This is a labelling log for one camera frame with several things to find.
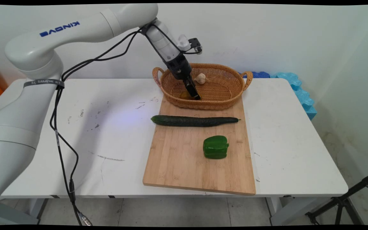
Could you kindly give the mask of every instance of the green bell pepper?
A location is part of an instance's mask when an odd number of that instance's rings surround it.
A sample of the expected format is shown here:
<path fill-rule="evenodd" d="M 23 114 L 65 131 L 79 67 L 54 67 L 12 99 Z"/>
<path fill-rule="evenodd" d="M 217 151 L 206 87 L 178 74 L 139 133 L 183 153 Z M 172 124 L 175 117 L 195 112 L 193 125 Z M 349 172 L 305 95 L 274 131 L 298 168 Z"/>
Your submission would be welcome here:
<path fill-rule="evenodd" d="M 210 159 L 223 159 L 229 144 L 224 136 L 213 136 L 204 140 L 204 156 Z"/>

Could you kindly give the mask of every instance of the basket handle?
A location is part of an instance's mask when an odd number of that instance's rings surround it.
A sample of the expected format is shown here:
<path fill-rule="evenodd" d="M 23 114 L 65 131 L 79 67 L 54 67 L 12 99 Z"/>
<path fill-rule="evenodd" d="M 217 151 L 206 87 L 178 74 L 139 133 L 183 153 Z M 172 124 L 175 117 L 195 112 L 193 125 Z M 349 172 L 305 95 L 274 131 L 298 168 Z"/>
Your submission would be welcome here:
<path fill-rule="evenodd" d="M 241 77 L 244 77 L 244 75 L 247 75 L 247 82 L 245 83 L 245 86 L 244 86 L 244 91 L 248 88 L 248 86 L 251 84 L 252 82 L 252 79 L 254 78 L 254 74 L 252 74 L 252 72 L 250 71 L 246 71 L 246 72 L 243 72 L 241 74 Z"/>
<path fill-rule="evenodd" d="M 160 81 L 158 80 L 158 72 L 161 72 L 162 74 L 164 73 L 164 70 L 162 68 L 156 67 L 153 69 L 153 78 L 154 81 L 156 82 L 156 84 L 161 87 Z"/>

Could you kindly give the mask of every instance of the blue packing foam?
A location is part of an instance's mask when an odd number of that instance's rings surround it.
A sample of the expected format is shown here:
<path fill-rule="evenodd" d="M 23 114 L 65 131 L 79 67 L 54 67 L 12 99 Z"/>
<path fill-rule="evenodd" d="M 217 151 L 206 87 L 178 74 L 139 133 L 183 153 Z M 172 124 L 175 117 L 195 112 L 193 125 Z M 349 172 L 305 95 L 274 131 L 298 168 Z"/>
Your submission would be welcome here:
<path fill-rule="evenodd" d="M 308 110 L 306 111 L 306 114 L 308 115 L 309 119 L 310 119 L 310 120 L 312 120 L 312 119 L 315 117 L 315 115 L 317 114 L 317 111 L 316 111 L 316 109 L 314 109 L 314 107 L 312 106 L 310 109 L 308 109 Z"/>
<path fill-rule="evenodd" d="M 295 91 L 298 90 L 302 85 L 302 82 L 298 79 L 298 76 L 294 73 L 277 73 L 271 76 L 271 78 L 286 79 L 289 82 L 290 86 L 292 86 L 292 89 Z"/>
<path fill-rule="evenodd" d="M 252 72 L 252 74 L 254 75 L 254 78 L 270 78 L 271 76 L 267 73 L 267 72 Z"/>
<path fill-rule="evenodd" d="M 313 106 L 314 101 L 309 97 L 309 93 L 303 90 L 301 87 L 295 91 L 295 94 L 305 111 L 308 111 Z"/>
<path fill-rule="evenodd" d="M 314 109 L 313 107 L 314 101 L 312 98 L 310 98 L 309 93 L 301 88 L 302 82 L 298 79 L 298 76 L 296 74 L 277 73 L 271 76 L 271 78 L 286 79 L 289 82 L 292 89 L 294 90 L 295 95 L 298 97 L 299 102 L 301 103 L 309 119 L 312 120 L 314 118 L 314 116 L 317 114 L 316 109 Z"/>

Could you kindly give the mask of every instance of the white table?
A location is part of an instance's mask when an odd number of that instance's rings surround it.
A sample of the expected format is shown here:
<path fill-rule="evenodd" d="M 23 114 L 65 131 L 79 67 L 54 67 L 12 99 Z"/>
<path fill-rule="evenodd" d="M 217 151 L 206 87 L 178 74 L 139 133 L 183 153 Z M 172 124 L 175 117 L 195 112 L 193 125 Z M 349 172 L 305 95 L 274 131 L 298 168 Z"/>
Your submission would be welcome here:
<path fill-rule="evenodd" d="M 15 100 L 25 80 L 0 96 L 0 109 Z M 153 79 L 71 79 L 58 106 L 58 130 L 79 153 L 73 180 L 77 197 L 209 196 L 212 192 L 144 186 L 142 178 L 162 92 Z M 348 187 L 292 88 L 283 79 L 254 79 L 242 95 L 255 197 L 269 197 L 272 224 L 281 225 L 316 206 L 317 197 Z M 2 198 L 67 198 L 54 131 L 52 99 L 34 160 Z M 75 157 L 61 143 L 67 175 Z M 296 197 L 282 208 L 279 197 Z"/>

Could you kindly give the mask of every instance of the bamboo cutting board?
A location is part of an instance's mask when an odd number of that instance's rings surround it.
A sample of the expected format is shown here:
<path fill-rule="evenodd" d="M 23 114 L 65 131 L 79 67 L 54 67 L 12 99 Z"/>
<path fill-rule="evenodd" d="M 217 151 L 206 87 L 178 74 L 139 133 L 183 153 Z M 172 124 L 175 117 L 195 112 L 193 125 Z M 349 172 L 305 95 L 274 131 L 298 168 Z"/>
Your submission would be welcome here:
<path fill-rule="evenodd" d="M 235 117 L 241 121 L 214 127 L 156 125 L 144 185 L 238 195 L 256 193 L 242 98 L 229 109 L 212 111 L 177 107 L 164 97 L 159 115 Z M 224 159 L 207 159 L 203 155 L 203 141 L 215 135 L 228 139 Z"/>

